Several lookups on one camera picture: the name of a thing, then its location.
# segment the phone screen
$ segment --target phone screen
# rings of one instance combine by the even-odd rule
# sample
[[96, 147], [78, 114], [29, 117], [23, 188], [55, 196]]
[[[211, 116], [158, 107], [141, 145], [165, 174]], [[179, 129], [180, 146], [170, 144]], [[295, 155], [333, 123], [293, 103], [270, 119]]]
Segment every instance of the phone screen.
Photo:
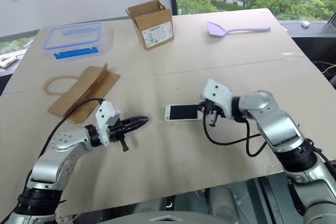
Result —
[[173, 105], [170, 107], [170, 120], [197, 119], [197, 105]]

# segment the blue container lid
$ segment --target blue container lid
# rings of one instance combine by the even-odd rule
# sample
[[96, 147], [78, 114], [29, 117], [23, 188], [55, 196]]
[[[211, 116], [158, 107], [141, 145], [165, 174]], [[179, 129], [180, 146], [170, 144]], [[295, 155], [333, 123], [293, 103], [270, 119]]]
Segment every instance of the blue container lid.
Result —
[[99, 42], [101, 22], [67, 25], [52, 29], [43, 44], [45, 50], [84, 45]]

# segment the cardboard box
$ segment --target cardboard box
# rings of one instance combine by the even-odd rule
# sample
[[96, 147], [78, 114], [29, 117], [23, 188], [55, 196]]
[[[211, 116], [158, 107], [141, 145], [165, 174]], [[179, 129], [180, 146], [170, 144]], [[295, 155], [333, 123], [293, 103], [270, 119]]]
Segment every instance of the cardboard box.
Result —
[[149, 1], [127, 8], [136, 34], [146, 50], [158, 47], [174, 39], [172, 11], [159, 0]]

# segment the brown cardboard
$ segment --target brown cardboard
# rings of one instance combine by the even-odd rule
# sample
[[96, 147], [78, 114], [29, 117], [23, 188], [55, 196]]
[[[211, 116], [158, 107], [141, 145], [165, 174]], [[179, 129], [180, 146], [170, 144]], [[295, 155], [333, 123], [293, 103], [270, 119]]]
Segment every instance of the brown cardboard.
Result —
[[[153, 0], [140, 5], [131, 6], [127, 8], [126, 12], [131, 17], [139, 41], [146, 50], [158, 47], [174, 39], [172, 11], [170, 9], [166, 9], [159, 0]], [[143, 32], [146, 32], [146, 30], [153, 27], [156, 28], [153, 29], [153, 31], [148, 31], [148, 33], [151, 34], [144, 37]], [[160, 41], [162, 38], [163, 39], [161, 42], [154, 45], [153, 43], [155, 43], [157, 38], [159, 39], [157, 41]]]
[[[77, 82], [49, 107], [48, 111], [64, 116], [80, 101], [103, 98], [119, 78], [120, 75], [108, 72], [107, 64], [102, 68], [90, 66], [82, 72]], [[89, 102], [81, 106], [69, 117], [69, 120], [74, 123], [83, 122], [97, 104], [97, 102]]]

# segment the rubber band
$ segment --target rubber band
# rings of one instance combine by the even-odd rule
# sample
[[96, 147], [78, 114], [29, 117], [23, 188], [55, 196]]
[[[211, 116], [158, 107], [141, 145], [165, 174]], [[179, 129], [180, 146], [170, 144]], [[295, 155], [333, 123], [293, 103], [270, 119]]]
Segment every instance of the rubber band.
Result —
[[56, 76], [56, 77], [52, 77], [52, 78], [50, 78], [49, 80], [47, 80], [43, 84], [43, 90], [44, 90], [44, 92], [46, 92], [47, 94], [50, 94], [50, 95], [61, 95], [61, 94], [63, 94], [64, 92], [63, 93], [61, 93], [61, 92], [52, 92], [52, 91], [48, 90], [49, 85], [52, 82], [54, 82], [56, 80], [59, 80], [59, 79], [76, 79], [76, 80], [78, 80], [78, 77], [77, 76]]

